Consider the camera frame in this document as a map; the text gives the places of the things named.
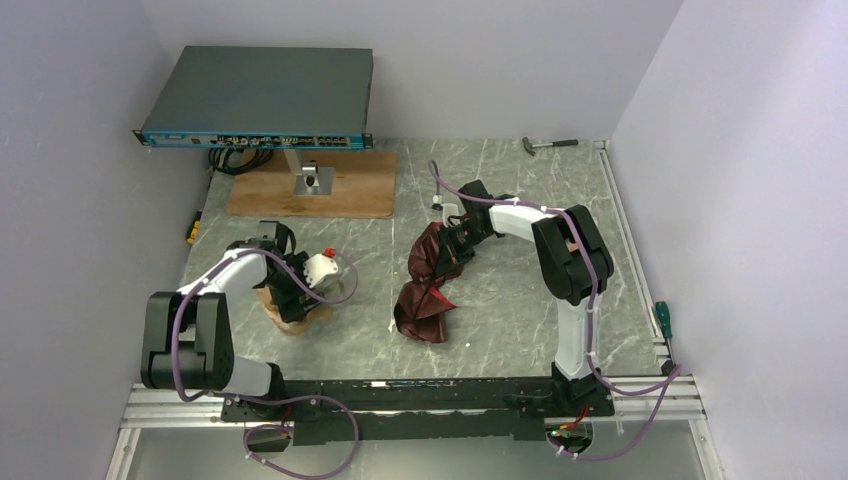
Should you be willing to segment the tan satin ribbon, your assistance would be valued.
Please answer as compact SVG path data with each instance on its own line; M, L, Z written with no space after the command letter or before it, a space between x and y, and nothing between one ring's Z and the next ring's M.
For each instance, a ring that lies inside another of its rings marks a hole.
M254 289L257 300L262 307L265 315L270 319L283 334L288 336L296 336L305 332L313 323L317 321L329 320L335 313L335 308L318 300L318 306L312 310L302 322L284 324L280 317L273 313L270 308L270 294L268 293L268 282L265 282L261 287Z

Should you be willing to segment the maroon paper bouquet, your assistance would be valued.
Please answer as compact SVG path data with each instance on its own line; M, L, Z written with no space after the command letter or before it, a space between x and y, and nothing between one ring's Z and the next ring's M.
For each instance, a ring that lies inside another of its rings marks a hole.
M440 288L459 277L463 267L448 262L447 272L437 271L441 222L431 222L413 242L407 259L410 280L398 294L393 309L397 330L413 340L434 344L447 340L445 314L456 308Z

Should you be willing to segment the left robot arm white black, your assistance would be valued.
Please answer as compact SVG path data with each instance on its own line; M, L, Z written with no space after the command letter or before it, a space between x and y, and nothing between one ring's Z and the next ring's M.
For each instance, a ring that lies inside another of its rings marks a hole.
M300 327L318 301L305 291L309 256L296 248L294 232L278 221L262 221L255 237L235 241L202 277L147 301L140 376L149 389L248 397L264 420L287 406L282 372L274 363L235 354L230 308L257 291L271 319Z

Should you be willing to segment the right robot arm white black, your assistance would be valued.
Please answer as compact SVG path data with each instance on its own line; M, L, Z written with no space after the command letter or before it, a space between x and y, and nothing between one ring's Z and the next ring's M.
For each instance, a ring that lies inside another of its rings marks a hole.
M544 283L556 300L558 344L552 366L551 401L557 411L574 415L590 396L603 390L594 366L595 311L615 273L599 229L583 205L562 210L488 194L476 180L458 191L465 213L450 215L436 229L437 276L453 273L475 255L474 247L491 236L513 236L532 243Z

